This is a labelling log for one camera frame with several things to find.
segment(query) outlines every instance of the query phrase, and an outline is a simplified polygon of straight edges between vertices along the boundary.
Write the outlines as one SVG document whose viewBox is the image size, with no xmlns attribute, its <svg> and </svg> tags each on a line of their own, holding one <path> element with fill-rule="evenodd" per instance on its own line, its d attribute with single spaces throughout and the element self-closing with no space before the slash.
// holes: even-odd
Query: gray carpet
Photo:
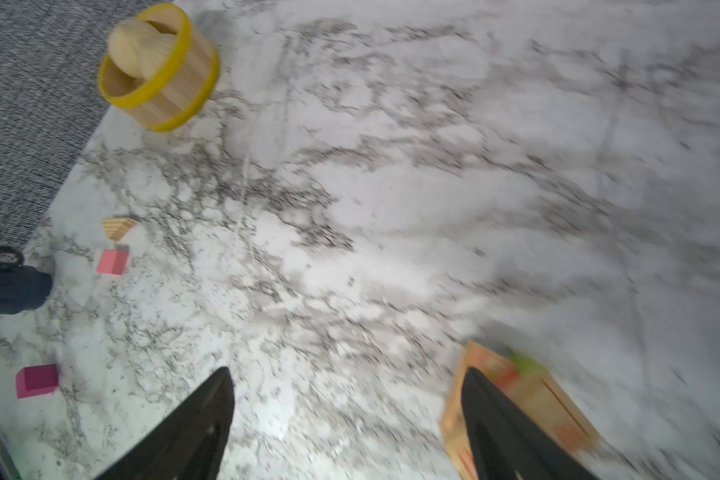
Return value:
<svg viewBox="0 0 720 480">
<path fill-rule="evenodd" d="M 25 245 L 104 115 L 109 29 L 153 3 L 0 0 L 0 245 Z"/>
</svg>

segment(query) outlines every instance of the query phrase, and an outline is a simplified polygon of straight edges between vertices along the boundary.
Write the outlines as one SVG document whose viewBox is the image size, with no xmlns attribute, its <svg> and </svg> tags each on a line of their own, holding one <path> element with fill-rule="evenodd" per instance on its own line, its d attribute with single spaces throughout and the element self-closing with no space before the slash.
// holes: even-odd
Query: yellow-rimmed wooden bucket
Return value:
<svg viewBox="0 0 720 480">
<path fill-rule="evenodd" d="M 172 3 L 149 7 L 137 18 L 161 33 L 176 34 L 173 52 L 143 84 L 122 72 L 108 54 L 99 66 L 99 92 L 115 107 L 154 131 L 173 130 L 202 108 L 219 78 L 219 53 Z"/>
</svg>

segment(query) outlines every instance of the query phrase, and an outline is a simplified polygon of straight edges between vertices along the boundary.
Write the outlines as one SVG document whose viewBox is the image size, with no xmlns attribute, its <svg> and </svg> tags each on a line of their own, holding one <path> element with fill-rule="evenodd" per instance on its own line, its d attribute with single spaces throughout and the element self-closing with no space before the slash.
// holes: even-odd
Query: triangular wooden block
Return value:
<svg viewBox="0 0 720 480">
<path fill-rule="evenodd" d="M 101 221 L 101 223 L 104 225 L 106 238 L 112 240 L 113 242 L 119 241 L 123 238 L 123 235 L 128 233 L 128 230 L 136 225 L 136 221 L 134 219 L 126 216 L 118 218 L 105 218 Z"/>
</svg>

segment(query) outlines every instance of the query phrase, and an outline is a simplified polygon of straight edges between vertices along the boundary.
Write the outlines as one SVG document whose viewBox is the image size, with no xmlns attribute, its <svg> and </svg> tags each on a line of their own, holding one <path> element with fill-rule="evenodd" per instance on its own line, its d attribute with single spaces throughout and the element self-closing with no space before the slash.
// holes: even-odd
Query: pink block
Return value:
<svg viewBox="0 0 720 480">
<path fill-rule="evenodd" d="M 16 398 L 45 395 L 59 385 L 56 365 L 28 366 L 16 374 Z"/>
<path fill-rule="evenodd" d="M 123 250 L 105 250 L 99 260 L 96 272 L 100 274 L 122 275 L 125 263 L 128 261 L 128 252 Z"/>
</svg>

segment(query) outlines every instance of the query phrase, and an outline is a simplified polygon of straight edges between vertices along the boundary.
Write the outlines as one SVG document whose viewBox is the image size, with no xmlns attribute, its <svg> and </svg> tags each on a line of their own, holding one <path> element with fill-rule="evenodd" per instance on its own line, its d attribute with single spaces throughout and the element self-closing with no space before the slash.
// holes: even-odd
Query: magenta block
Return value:
<svg viewBox="0 0 720 480">
<path fill-rule="evenodd" d="M 16 374 L 16 398 L 45 395 L 59 385 L 56 365 L 28 366 Z"/>
<path fill-rule="evenodd" d="M 105 250 L 99 260 L 96 272 L 100 274 L 122 275 L 125 263 L 128 261 L 128 252 L 123 250 Z"/>
</svg>

